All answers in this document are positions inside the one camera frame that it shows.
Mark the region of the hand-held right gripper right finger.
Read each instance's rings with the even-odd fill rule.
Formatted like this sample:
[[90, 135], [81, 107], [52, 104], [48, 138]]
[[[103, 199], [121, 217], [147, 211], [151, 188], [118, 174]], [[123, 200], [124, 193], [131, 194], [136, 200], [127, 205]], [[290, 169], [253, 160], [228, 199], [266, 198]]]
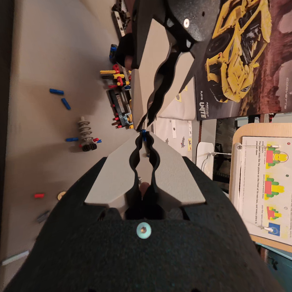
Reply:
[[150, 189], [144, 195], [144, 218], [190, 220], [185, 208], [206, 200], [184, 157], [153, 133], [144, 136], [153, 168]]

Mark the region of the yellow car lego set box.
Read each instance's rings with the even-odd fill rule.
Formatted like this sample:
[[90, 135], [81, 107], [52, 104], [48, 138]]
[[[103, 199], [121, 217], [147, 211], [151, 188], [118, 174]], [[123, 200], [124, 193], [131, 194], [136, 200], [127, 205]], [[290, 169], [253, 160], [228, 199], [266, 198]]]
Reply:
[[195, 75], [198, 121], [291, 112], [292, 1], [222, 1]]

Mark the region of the wooden document board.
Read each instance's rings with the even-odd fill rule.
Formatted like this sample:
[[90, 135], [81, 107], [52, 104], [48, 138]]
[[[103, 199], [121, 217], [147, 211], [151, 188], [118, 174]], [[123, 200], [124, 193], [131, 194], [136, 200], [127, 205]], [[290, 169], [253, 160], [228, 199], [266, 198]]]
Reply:
[[[255, 136], [255, 137], [292, 137], [292, 125], [291, 123], [250, 123], [240, 127], [234, 134], [232, 140], [232, 150], [234, 144], [241, 143], [243, 136]], [[229, 182], [229, 198], [239, 212], [239, 185], [240, 181], [234, 179]], [[292, 250], [292, 246], [269, 240], [266, 238], [250, 235], [253, 241], [271, 246], [276, 249], [281, 249], [286, 252]]]

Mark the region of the grey lego gear shaft assembly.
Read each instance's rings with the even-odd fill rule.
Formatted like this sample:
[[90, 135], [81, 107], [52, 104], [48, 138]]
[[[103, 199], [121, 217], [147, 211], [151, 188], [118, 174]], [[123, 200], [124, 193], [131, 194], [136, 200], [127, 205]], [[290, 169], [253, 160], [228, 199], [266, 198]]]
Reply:
[[79, 148], [83, 152], [94, 151], [97, 149], [97, 145], [102, 143], [101, 139], [94, 138], [92, 136], [92, 128], [90, 121], [86, 120], [84, 116], [81, 116], [77, 122], [79, 137], [65, 138], [65, 142], [79, 142]]

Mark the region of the long dark lego chassis assembly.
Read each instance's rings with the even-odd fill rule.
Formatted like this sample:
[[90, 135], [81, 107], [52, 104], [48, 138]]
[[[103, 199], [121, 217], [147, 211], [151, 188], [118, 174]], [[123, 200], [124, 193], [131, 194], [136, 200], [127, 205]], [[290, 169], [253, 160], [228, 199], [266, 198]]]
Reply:
[[111, 44], [109, 61], [111, 70], [101, 70], [100, 77], [108, 88], [108, 95], [115, 114], [112, 125], [116, 128], [133, 129], [133, 116], [131, 110], [131, 71], [121, 66], [115, 58], [117, 45]]

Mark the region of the small pile of lego beams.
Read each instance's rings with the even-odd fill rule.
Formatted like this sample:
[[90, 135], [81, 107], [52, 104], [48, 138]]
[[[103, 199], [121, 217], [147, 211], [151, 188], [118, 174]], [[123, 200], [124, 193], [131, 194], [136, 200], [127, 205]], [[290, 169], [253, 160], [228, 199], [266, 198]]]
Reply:
[[111, 8], [111, 17], [120, 39], [126, 34], [126, 28], [130, 22], [130, 13], [124, 0], [116, 0]]

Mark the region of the open instruction booklet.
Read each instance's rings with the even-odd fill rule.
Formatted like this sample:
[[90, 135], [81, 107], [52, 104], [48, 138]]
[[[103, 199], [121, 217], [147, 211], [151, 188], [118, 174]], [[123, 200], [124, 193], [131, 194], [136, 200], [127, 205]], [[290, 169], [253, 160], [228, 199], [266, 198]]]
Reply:
[[192, 121], [195, 119], [195, 78], [152, 124], [152, 132], [181, 156], [192, 160]]

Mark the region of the scattered lego pins and connectors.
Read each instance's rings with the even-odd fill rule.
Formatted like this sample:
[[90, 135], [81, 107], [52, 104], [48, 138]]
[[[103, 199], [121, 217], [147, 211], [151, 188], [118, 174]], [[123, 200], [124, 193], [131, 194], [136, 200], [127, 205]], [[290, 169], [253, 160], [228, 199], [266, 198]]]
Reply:
[[[62, 197], [66, 194], [67, 191], [62, 191], [62, 192], [59, 192], [58, 195], [57, 195], [57, 200], [60, 201], [62, 199]], [[36, 193], [34, 195], [34, 198], [35, 199], [43, 199], [45, 197], [45, 194], [44, 193]], [[38, 224], [41, 224], [43, 222], [45, 222], [47, 220], [47, 218], [49, 217], [50, 215], [50, 212], [51, 210], [45, 210], [44, 212], [42, 212], [37, 218], [36, 218], [36, 222]]]

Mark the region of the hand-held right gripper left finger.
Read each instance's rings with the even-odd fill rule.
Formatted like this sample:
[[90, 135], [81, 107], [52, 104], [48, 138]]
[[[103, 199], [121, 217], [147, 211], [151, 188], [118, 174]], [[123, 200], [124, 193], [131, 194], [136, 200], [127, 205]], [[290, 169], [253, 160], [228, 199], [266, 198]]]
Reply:
[[142, 133], [134, 132], [108, 155], [84, 201], [86, 205], [116, 209], [123, 220], [127, 219], [127, 210], [141, 200], [136, 168], [142, 146]]

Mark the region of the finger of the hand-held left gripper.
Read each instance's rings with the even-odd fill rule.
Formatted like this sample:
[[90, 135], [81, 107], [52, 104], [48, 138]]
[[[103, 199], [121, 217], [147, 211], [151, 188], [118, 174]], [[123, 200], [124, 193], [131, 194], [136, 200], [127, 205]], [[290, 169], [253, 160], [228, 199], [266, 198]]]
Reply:
[[157, 89], [159, 82], [162, 81], [162, 76], [167, 72], [167, 67], [163, 63], [169, 58], [170, 51], [171, 46], [166, 29], [156, 20], [152, 20], [139, 68], [132, 69], [132, 115], [133, 127], [136, 131], [141, 131], [143, 122], [143, 81], [148, 79], [143, 77], [143, 73], [148, 75], [147, 71], [151, 65], [156, 63], [156, 60], [159, 61], [159, 64], [155, 66], [158, 72], [154, 87]]
[[143, 81], [143, 120], [144, 116], [148, 115], [148, 127], [154, 122], [154, 119], [161, 114], [172, 100], [185, 88], [189, 82], [188, 73], [194, 62], [194, 57], [191, 52], [185, 53], [172, 53], [169, 58], [163, 63], [166, 65], [167, 72], [162, 76], [162, 81], [155, 89], [155, 78], [158, 69], [156, 63], [151, 65], [143, 77], [147, 77], [147, 81]]

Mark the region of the printed paper sheet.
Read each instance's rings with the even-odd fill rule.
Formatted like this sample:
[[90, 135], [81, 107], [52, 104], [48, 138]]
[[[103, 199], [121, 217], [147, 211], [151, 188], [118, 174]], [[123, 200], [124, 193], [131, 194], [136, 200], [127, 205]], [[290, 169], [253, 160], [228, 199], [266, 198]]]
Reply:
[[239, 214], [250, 235], [292, 244], [292, 138], [242, 137]]

